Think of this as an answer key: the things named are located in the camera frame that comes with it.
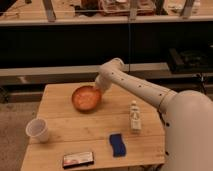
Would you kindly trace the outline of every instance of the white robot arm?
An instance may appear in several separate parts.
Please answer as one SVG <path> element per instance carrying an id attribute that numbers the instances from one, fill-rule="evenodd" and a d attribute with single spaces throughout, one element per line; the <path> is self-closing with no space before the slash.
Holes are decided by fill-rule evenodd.
<path id="1" fill-rule="evenodd" d="M 114 58 L 100 66 L 96 87 L 104 93 L 115 83 L 165 114 L 166 156 L 163 171 L 213 170 L 213 102 L 202 93 L 177 93 L 122 72 Z"/>

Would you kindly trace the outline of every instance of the floor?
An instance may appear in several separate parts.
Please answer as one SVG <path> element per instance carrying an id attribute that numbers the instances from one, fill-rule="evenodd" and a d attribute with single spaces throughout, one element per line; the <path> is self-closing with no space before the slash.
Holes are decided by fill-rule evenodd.
<path id="1" fill-rule="evenodd" d="M 0 170 L 19 171 L 28 143 L 25 126 L 36 117 L 39 102 L 0 104 Z"/>

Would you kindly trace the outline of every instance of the white object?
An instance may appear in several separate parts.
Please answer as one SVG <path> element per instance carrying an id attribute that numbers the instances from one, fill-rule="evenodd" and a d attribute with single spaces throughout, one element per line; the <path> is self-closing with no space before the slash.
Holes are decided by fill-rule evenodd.
<path id="1" fill-rule="evenodd" d="M 118 84 L 165 114 L 166 160 L 162 171 L 212 170 L 213 102 L 197 91 L 177 93 L 130 76 L 120 70 L 122 66 L 119 58 L 101 65 L 96 86 L 102 89 L 111 82 Z"/>
<path id="2" fill-rule="evenodd" d="M 116 0 L 118 3 L 127 3 L 127 0 Z"/>
<path id="3" fill-rule="evenodd" d="M 36 138 L 39 142 L 47 142 L 49 131 L 43 119 L 33 119 L 26 126 L 26 134 L 31 138 Z"/>
<path id="4" fill-rule="evenodd" d="M 140 109 L 134 100 L 130 106 L 130 128 L 133 133 L 141 131 Z"/>

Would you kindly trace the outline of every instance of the wooden table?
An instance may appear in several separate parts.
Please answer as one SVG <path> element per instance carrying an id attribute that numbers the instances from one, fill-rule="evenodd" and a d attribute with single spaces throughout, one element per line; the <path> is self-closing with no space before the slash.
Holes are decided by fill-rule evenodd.
<path id="1" fill-rule="evenodd" d="M 126 90 L 112 85 L 102 103 L 89 113 L 73 108 L 71 95 L 82 85 L 94 83 L 50 84 L 44 91 L 37 117 L 46 120 L 51 137 L 40 144 L 30 139 L 22 171 L 63 171 L 62 156 L 91 150 L 95 164 L 73 170 L 152 165 L 164 163 L 164 130 L 156 109 Z M 132 134 L 129 106 L 136 100 L 141 109 L 142 131 Z M 125 157 L 114 158 L 109 135 L 121 133 Z"/>

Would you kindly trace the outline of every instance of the paper cup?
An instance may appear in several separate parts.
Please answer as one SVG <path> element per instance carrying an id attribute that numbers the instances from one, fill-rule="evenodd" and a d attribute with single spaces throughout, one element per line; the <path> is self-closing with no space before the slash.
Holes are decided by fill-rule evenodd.
<path id="1" fill-rule="evenodd" d="M 26 134 L 42 143 L 47 142 L 49 139 L 47 124 L 43 119 L 31 120 L 26 126 Z"/>

